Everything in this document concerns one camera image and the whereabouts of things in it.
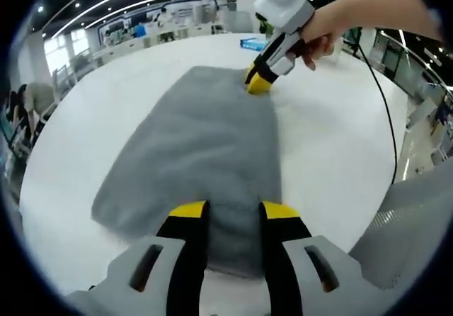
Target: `glass railing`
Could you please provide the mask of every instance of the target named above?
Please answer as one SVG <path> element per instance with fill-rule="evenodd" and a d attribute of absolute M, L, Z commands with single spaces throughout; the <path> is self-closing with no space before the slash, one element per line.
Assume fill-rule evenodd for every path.
<path fill-rule="evenodd" d="M 350 40 L 343 50 L 364 59 Z M 396 181 L 430 171 L 453 156 L 453 93 L 430 64 L 384 31 L 377 32 L 367 60 L 408 95 Z"/>

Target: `floor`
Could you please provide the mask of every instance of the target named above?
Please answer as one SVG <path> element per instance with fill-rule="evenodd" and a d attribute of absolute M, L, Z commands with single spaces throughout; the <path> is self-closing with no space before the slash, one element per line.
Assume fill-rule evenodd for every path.
<path fill-rule="evenodd" d="M 416 104 L 409 100 L 408 115 L 415 108 Z M 396 183 L 412 179 L 434 169 L 430 156 L 434 145 L 430 135 L 431 128 L 428 120 L 420 121 L 410 131 L 406 132 L 396 170 Z"/>

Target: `chair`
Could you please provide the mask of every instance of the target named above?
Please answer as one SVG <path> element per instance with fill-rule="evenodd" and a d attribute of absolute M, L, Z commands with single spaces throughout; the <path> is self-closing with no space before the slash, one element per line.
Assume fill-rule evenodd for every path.
<path fill-rule="evenodd" d="M 390 187 L 376 217 L 350 252 L 362 275 L 399 299 L 421 275 L 453 216 L 453 159 Z"/>

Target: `office desk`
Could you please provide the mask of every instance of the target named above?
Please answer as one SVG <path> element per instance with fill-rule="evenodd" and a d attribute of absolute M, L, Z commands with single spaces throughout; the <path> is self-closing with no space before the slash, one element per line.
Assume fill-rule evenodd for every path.
<path fill-rule="evenodd" d="M 173 33 L 173 36 L 176 40 L 181 40 L 183 38 L 211 35 L 213 26 L 223 26 L 223 24 L 207 23 L 200 24 L 198 26 L 177 26 L 174 24 L 168 24 L 163 28 L 148 28 L 147 35 L 140 38 L 133 38 L 117 45 L 105 47 L 104 49 L 94 53 L 93 59 L 100 67 L 101 65 L 112 62 L 119 57 L 132 54 L 138 50 L 145 49 L 152 45 L 158 45 L 160 43 L 160 36 L 162 34 Z"/>
<path fill-rule="evenodd" d="M 84 77 L 58 106 L 30 156 L 21 212 L 30 252 L 59 292 L 102 281 L 110 261 L 130 245 L 91 219 L 93 199 L 130 135 L 192 66 L 249 67 L 257 53 L 239 47 L 248 37 L 189 38 L 121 57 Z M 401 149 L 407 97 L 377 77 Z M 300 212 L 313 235 L 350 251 L 394 171 L 386 111 L 366 64 L 341 53 L 335 64 L 326 60 L 312 72 L 298 60 L 271 96 L 280 129 L 284 202 Z M 267 301 L 260 281 L 215 276 L 205 281 L 203 308 L 210 308 L 219 291 L 230 310 L 216 309 L 222 316 Z"/>

